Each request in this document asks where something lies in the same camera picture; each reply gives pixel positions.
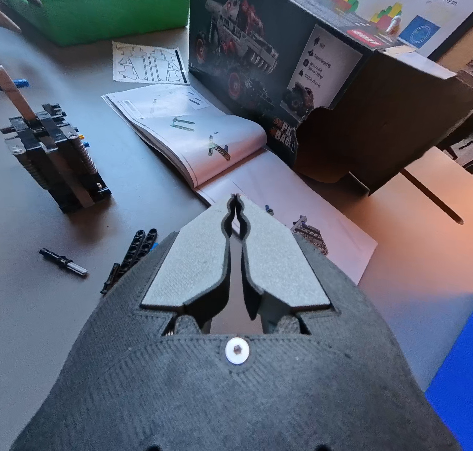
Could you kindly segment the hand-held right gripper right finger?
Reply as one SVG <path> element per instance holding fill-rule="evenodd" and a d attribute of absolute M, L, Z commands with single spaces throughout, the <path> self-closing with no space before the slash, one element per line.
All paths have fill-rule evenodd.
<path fill-rule="evenodd" d="M 294 233 L 244 195 L 236 195 L 244 300 L 251 319 L 275 330 L 285 316 L 328 310 L 324 291 Z"/>

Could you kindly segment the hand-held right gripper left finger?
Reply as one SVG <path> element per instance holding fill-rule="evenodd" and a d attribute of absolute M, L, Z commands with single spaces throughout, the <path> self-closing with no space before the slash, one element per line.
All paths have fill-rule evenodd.
<path fill-rule="evenodd" d="M 179 231 L 141 307 L 192 316 L 201 328 L 223 310 L 229 298 L 235 208 L 236 195 L 231 194 Z"/>

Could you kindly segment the partly built lego chassis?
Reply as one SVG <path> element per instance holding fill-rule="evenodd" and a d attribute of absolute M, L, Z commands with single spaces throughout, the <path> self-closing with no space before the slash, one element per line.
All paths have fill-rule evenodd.
<path fill-rule="evenodd" d="M 0 87 L 19 112 L 1 129 L 10 153 L 65 214 L 109 200 L 111 192 L 93 162 L 84 137 L 66 121 L 59 104 L 34 112 L 3 66 Z"/>

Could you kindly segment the long black lego beam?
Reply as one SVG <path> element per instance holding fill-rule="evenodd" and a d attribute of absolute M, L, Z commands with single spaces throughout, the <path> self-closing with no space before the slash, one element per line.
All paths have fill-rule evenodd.
<path fill-rule="evenodd" d="M 106 281 L 103 283 L 100 294 L 106 295 L 123 275 L 157 247 L 157 238 L 158 232 L 155 228 L 150 229 L 148 232 L 142 229 L 136 231 L 122 262 L 113 264 Z"/>

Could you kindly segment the black grey lego axle pin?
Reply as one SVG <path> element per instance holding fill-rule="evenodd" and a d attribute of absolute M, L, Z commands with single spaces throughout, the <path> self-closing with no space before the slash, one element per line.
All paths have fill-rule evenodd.
<path fill-rule="evenodd" d="M 86 277 L 88 275 L 88 271 L 85 268 L 76 264 L 72 259 L 69 259 L 66 256 L 58 255 L 45 248 L 41 248 L 39 254 L 45 259 L 55 263 L 61 269 L 72 271 L 81 277 Z"/>

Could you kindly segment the open lego instruction booklet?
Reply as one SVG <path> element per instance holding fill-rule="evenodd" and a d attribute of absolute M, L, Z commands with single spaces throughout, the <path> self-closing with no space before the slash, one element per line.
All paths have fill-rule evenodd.
<path fill-rule="evenodd" d="M 377 242 L 268 150 L 258 123 L 224 113 L 189 85 L 140 87 L 102 99 L 208 206 L 246 196 L 359 283 Z"/>

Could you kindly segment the white lego sticker sheet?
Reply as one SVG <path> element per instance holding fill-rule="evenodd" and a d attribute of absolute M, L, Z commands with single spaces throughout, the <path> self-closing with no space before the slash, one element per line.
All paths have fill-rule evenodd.
<path fill-rule="evenodd" d="M 113 80 L 144 84 L 190 85 L 178 48 L 112 42 Z"/>

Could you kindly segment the black lego set box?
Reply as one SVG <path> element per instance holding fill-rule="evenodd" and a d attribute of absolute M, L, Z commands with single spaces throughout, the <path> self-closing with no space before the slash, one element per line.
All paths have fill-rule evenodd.
<path fill-rule="evenodd" d="M 472 115 L 472 84 L 332 0 L 190 0 L 189 67 L 291 168 L 373 193 Z"/>

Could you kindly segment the green plastic bin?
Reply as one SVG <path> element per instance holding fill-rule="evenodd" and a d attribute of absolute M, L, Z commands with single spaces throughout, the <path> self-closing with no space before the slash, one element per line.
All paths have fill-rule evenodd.
<path fill-rule="evenodd" d="M 58 46 L 184 27 L 190 0 L 25 0 L 3 3 Z"/>

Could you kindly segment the blue plastic box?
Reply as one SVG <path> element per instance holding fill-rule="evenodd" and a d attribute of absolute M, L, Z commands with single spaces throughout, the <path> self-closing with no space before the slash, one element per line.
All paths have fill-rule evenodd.
<path fill-rule="evenodd" d="M 473 449 L 473 317 L 470 316 L 425 396 L 465 451 Z"/>

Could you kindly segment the curved wooden board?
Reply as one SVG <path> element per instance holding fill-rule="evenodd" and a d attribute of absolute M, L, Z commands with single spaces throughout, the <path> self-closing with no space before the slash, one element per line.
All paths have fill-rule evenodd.
<path fill-rule="evenodd" d="M 473 58 L 473 15 L 471 14 L 428 58 L 457 73 Z"/>

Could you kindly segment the white printed poster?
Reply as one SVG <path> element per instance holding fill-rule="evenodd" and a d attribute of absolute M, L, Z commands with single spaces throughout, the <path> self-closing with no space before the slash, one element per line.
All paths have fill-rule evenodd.
<path fill-rule="evenodd" d="M 473 0 L 332 0 L 381 30 L 399 16 L 398 37 L 438 60 L 472 28 Z"/>

